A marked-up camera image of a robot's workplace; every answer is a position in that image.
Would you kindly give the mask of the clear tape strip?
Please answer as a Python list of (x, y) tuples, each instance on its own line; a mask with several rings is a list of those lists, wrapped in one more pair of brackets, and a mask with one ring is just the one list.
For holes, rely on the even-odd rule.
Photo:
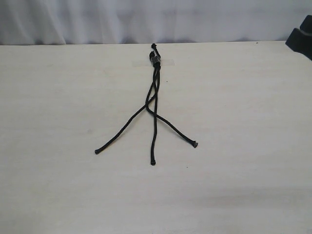
[[(174, 66), (175, 62), (172, 59), (164, 59), (160, 62), (161, 66)], [(133, 67), (150, 67), (152, 63), (149, 60), (135, 60), (132, 61)]]

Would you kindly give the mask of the white curtain backdrop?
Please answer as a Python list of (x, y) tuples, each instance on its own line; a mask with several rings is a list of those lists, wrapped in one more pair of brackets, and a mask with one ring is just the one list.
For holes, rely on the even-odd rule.
[(309, 0), (3, 0), (2, 45), (284, 40)]

